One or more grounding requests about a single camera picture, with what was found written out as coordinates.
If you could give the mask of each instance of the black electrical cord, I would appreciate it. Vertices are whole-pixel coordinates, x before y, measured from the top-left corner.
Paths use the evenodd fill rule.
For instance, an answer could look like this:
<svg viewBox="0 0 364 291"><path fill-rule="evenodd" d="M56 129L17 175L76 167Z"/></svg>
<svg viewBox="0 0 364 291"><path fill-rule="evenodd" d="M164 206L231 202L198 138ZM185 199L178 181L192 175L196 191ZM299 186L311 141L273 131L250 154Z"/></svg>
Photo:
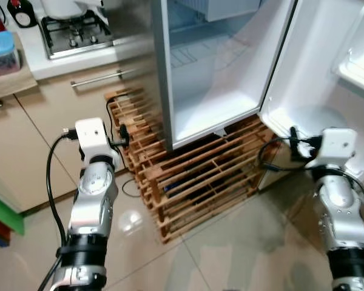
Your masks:
<svg viewBox="0 0 364 291"><path fill-rule="evenodd" d="M48 273L46 274L46 276L44 277L44 279L43 279L43 281L42 281L41 285L40 285L40 286L39 286L39 288L38 288L38 291L43 291L43 290L45 289L45 287L46 287L47 283L50 281L51 276L54 274L54 272L55 272L56 268L57 268L57 267L58 267L58 265L60 264L61 259L62 259L62 257L61 257L61 256L57 257L57 259L55 260L54 264L51 266L51 268L50 268L49 272L48 272Z"/></svg>
<svg viewBox="0 0 364 291"><path fill-rule="evenodd" d="M284 142L284 141L297 141L297 142L307 142L307 139L298 139L298 138L292 138L292 137L287 137L287 138L274 138L268 142L266 142L261 149L259 150L259 153L257 155L257 159L260 165L264 166L265 168L267 168L268 170L272 170L275 172L279 172L279 171L304 171L305 170L305 165L300 166L300 167L293 167L293 168L283 168L274 164L271 164L269 162L266 162L263 160L263 153L265 152L266 148L268 146L270 146L271 144L275 143L275 142Z"/></svg>
<svg viewBox="0 0 364 291"><path fill-rule="evenodd" d="M67 138L67 135L65 135L65 134L61 135L59 138L57 138L55 140L55 142L51 146L51 149L49 151L49 156L47 158L47 166L46 166L47 196L49 197L50 208L53 213L56 225L58 226L59 234L61 236L61 246L62 247L66 244L66 234L65 234L65 228L62 225L61 218L59 217L58 212L56 211L55 202L54 202L53 194L51 191L50 172L51 172L51 160L53 158L55 147L64 138Z"/></svg>
<svg viewBox="0 0 364 291"><path fill-rule="evenodd" d="M112 117L111 117L111 115L110 115L108 105L109 105L110 103L112 103L112 102L114 101L114 99L115 99L115 98L116 98L116 97L110 98L110 99L107 101L106 105L105 105L105 109L107 110L108 117L109 117L109 122L110 122L110 140L111 140L111 141L113 141L113 124L112 124ZM119 155L120 155L120 158L121 158L121 160L122 160L122 162L123 162L123 166L124 166L123 170L128 169L128 167L127 167L127 165L126 165L126 162L125 162L125 160L124 160L124 158L123 158L123 154L121 153L120 149L119 149L118 147L116 147L116 146L113 146L113 148L114 148L114 149L115 149L115 150L119 153Z"/></svg>
<svg viewBox="0 0 364 291"><path fill-rule="evenodd" d="M257 159L260 165L262 165L264 168L268 169L268 170L272 170L275 172L279 172L279 171L308 171L308 170L326 170L329 173L333 173L336 175L340 175L343 176L345 178L347 178L351 184L355 183L357 184L362 192L362 195L364 196L364 185L363 183L361 183L357 178L353 177L352 175L346 173L343 170L340 169L336 169L336 168L327 168L326 166L315 166L315 167L305 167L305 166L300 166L300 167L294 167L294 168L283 168L274 164L271 164L269 162L266 162L263 160L263 153L266 150L266 148L275 143L275 142L283 142L285 140L292 140L292 141L298 141L298 142L308 142L307 139L298 139L298 138L293 138L293 137L287 137L287 138L274 138L268 142L266 142L263 147L260 149Z"/></svg>
<svg viewBox="0 0 364 291"><path fill-rule="evenodd" d="M139 197L140 197L140 195L132 195L132 194L127 193L127 192L124 190L125 185L127 185L129 182L134 181L134 180L135 180L135 178L132 178L132 179L129 179L128 181L125 181L125 182L124 182L124 184L123 184L123 186L121 186L121 190L123 191L123 193L124 193L125 195L127 195L127 196L129 196L129 197L132 197L132 198L139 198Z"/></svg>
<svg viewBox="0 0 364 291"><path fill-rule="evenodd" d="M113 141L113 124L112 124L112 117L110 115L110 112L109 112L109 107L108 105L110 103L112 103L114 101L114 98L110 98L108 101L107 101L107 104L105 105L105 109L107 110L107 113L108 113L108 117L109 117L109 121L110 121L110 140Z"/></svg>
<svg viewBox="0 0 364 291"><path fill-rule="evenodd" d="M47 196L49 197L49 204L50 204L50 208L53 213L56 225L58 226L59 235L61 237L61 247L66 245L66 234L65 234L65 229L63 228L61 218L59 217L58 212L56 211L55 202L54 202L54 198L53 198L53 194L52 194L52 190L51 190L50 173L51 173L51 161L53 158L54 150L55 150L56 146L58 145L58 143L62 139L65 139L65 138L75 139L76 138L75 130L70 130L69 133L63 134L55 140L55 142L53 143L53 145L50 148L49 156L47 157L47 165L46 165ZM44 277L40 287L38 288L38 291L44 290L44 288L46 287L47 283L49 282L51 276L54 274L56 268L59 266L60 262L61 262L61 256L57 257L57 259L55 260L55 262L52 265L52 267L50 268L49 272Z"/></svg>
<svg viewBox="0 0 364 291"><path fill-rule="evenodd" d="M0 5L0 10L1 10L1 13L2 13L3 24L5 24L7 22L7 17L5 15L5 12L4 12L3 8L1 7L1 5Z"/></svg>

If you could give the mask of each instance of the floor tile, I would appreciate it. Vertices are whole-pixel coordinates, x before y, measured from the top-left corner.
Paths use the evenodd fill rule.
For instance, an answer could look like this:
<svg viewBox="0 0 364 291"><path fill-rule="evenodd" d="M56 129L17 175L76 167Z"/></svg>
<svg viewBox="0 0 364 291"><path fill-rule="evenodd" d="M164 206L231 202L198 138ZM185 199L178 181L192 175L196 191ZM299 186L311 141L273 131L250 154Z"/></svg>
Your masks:
<svg viewBox="0 0 364 291"><path fill-rule="evenodd" d="M324 253L314 212L314 183L306 173L288 176L263 192L295 225L298 231L320 252Z"/></svg>
<svg viewBox="0 0 364 291"><path fill-rule="evenodd" d="M268 195L250 199L186 245L213 291L331 290L327 259Z"/></svg>
<svg viewBox="0 0 364 291"><path fill-rule="evenodd" d="M126 174L116 179L119 194L113 205L113 223L105 262L107 286L182 242L177 238L166 245L162 244L160 234L141 199L128 197L121 190L123 183L131 178L130 174ZM139 195L134 182L128 183L124 189L128 194ZM67 227L72 200L58 203L57 209Z"/></svg>
<svg viewBox="0 0 364 291"><path fill-rule="evenodd" d="M180 244L140 268L107 291L209 290L187 248Z"/></svg>
<svg viewBox="0 0 364 291"><path fill-rule="evenodd" d="M246 199L246 200L242 201L241 203L238 203L238 204L234 205L233 207L219 213L218 215L213 216L211 219L209 219L207 221L204 221L203 223L197 225L196 227L194 227L193 229L191 229L187 233L182 234L182 238L185 239L185 240L189 239L190 237L194 236L196 233L201 232L202 230L209 227L210 225L212 225L213 223L215 223L219 219L223 218L224 216L228 215L229 213L231 213L231 212L237 210L238 208L242 207L244 205L244 203L246 203L246 201L248 201L249 199Z"/></svg>
<svg viewBox="0 0 364 291"><path fill-rule="evenodd" d="M25 219L25 235L12 233L0 248L0 290L36 290L55 260L58 247L50 209Z"/></svg>

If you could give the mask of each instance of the green object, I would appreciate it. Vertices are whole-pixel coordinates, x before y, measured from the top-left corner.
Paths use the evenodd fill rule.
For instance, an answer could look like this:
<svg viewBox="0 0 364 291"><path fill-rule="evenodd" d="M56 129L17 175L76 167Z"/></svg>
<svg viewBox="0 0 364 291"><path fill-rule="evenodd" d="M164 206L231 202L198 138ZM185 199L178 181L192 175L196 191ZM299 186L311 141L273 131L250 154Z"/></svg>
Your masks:
<svg viewBox="0 0 364 291"><path fill-rule="evenodd" d="M24 234L24 218L0 201L0 222L4 223L14 232Z"/></svg>

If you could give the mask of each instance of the wooden slat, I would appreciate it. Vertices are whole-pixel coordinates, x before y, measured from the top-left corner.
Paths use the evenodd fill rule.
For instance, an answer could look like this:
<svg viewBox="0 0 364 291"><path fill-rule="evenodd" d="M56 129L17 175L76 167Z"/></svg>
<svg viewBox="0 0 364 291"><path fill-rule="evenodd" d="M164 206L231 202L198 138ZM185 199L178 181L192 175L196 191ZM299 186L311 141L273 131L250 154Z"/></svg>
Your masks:
<svg viewBox="0 0 364 291"><path fill-rule="evenodd" d="M202 139L197 146L178 149L176 156L166 151L164 140L151 129L156 119L146 112L144 90L106 94L106 100L110 98L114 98L109 106L116 128L124 123L129 129L130 147L123 151L124 156L162 242L255 192L253 185L262 173L255 166L256 154L272 134L257 117L228 127L225 137Z"/></svg>

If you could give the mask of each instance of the blue container lid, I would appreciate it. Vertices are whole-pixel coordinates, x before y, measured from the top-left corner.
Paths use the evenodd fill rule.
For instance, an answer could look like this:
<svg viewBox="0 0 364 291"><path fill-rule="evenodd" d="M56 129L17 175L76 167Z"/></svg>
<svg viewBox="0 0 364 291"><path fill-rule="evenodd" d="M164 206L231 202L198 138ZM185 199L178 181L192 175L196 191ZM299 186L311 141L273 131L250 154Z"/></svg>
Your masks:
<svg viewBox="0 0 364 291"><path fill-rule="evenodd" d="M0 56L7 55L15 49L13 36L10 32L0 32Z"/></svg>

